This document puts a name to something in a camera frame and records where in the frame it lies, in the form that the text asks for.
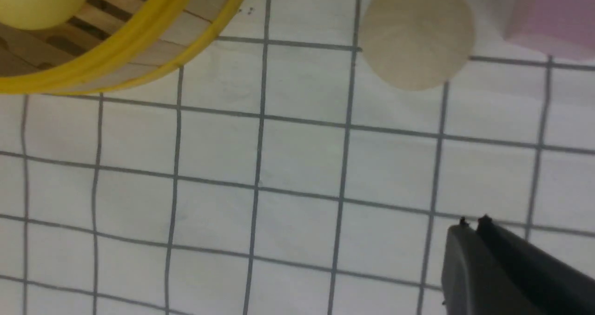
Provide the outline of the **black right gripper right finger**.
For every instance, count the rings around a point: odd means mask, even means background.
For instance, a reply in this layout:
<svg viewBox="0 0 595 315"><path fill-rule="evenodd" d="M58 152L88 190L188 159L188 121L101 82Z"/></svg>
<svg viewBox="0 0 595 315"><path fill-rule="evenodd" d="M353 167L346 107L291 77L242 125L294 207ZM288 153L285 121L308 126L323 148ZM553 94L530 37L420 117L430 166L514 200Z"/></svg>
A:
<svg viewBox="0 0 595 315"><path fill-rule="evenodd" d="M593 315L594 279L484 215L476 234L513 284L544 315Z"/></svg>

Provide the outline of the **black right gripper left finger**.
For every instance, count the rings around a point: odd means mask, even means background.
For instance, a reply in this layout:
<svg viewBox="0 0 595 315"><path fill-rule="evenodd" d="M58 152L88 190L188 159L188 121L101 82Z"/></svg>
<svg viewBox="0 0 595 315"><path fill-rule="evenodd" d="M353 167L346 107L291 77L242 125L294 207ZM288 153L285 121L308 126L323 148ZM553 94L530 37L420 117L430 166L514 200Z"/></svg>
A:
<svg viewBox="0 0 595 315"><path fill-rule="evenodd" d="M441 287L448 315L542 315L464 217L448 228Z"/></svg>

